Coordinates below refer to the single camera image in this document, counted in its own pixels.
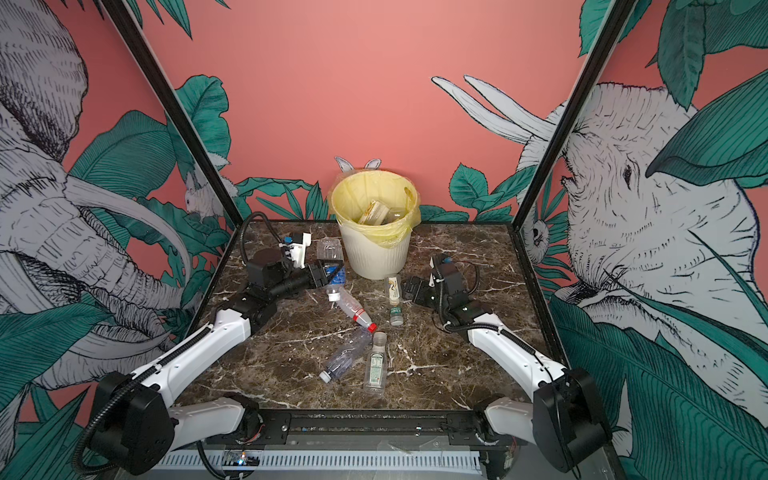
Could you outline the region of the small clear bottle bird label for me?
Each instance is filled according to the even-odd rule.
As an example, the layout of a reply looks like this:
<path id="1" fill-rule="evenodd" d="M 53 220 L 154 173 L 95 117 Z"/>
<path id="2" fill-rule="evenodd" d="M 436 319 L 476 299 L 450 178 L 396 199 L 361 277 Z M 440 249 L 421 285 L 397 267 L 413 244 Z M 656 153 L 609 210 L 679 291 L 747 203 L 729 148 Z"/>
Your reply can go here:
<path id="1" fill-rule="evenodd" d="M 400 289 L 400 280 L 398 276 L 392 276 L 387 279 L 388 281 L 388 300 L 390 303 L 390 324 L 394 327 L 399 327 L 404 324 L 404 318 L 402 314 L 402 298 Z"/>

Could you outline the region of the clear bottle blue cap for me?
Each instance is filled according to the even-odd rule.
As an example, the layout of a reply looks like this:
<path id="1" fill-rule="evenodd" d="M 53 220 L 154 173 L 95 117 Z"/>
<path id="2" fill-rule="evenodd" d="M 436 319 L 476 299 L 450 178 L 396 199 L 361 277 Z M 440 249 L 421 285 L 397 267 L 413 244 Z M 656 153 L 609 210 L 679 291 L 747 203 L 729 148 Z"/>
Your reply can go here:
<path id="1" fill-rule="evenodd" d="M 346 283 L 344 251 L 339 238 L 318 240 L 316 258 L 321 262 L 330 286 L 343 286 Z"/>

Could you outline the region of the tall bottle red green label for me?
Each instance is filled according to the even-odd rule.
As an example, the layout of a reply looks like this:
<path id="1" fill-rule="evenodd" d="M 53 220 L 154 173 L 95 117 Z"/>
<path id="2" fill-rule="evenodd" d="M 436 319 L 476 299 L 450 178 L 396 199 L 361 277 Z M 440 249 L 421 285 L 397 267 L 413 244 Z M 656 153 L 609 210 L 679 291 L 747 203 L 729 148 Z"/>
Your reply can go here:
<path id="1" fill-rule="evenodd" d="M 380 226 L 389 222 L 391 208 L 379 200 L 372 200 L 363 211 L 358 224 L 366 226 Z"/>

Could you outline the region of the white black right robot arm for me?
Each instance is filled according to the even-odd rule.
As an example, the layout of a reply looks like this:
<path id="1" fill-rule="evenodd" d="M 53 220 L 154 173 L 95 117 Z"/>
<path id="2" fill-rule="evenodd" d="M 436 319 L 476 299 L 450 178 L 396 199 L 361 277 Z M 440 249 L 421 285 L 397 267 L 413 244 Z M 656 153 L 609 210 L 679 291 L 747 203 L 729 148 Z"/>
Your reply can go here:
<path id="1" fill-rule="evenodd" d="M 480 409 L 495 437 L 508 436 L 538 447 L 552 467 L 575 471 L 612 439 L 594 378 L 584 369 L 568 369 L 536 350 L 509 329 L 490 307 L 472 298 L 462 284 L 412 277 L 402 284 L 403 298 L 438 314 L 443 330 L 462 335 L 494 360 L 528 396 L 507 397 Z"/>

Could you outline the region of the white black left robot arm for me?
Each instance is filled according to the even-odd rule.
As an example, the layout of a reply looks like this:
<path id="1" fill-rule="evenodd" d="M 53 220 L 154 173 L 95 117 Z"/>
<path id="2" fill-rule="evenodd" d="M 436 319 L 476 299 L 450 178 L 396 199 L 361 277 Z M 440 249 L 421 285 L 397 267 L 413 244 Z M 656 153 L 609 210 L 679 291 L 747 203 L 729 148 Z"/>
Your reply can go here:
<path id="1" fill-rule="evenodd" d="M 258 440 L 264 428 L 259 405 L 234 394 L 187 407 L 178 397 L 212 364 L 248 340 L 276 314 L 277 303 L 329 285 L 340 269 L 320 261 L 302 269 L 281 263 L 249 269 L 236 296 L 220 304 L 214 318 L 167 353 L 129 374 L 113 372 L 98 384 L 89 423 L 71 460 L 79 475 L 122 468 L 143 474 L 170 451 L 210 437 L 239 444 Z"/>

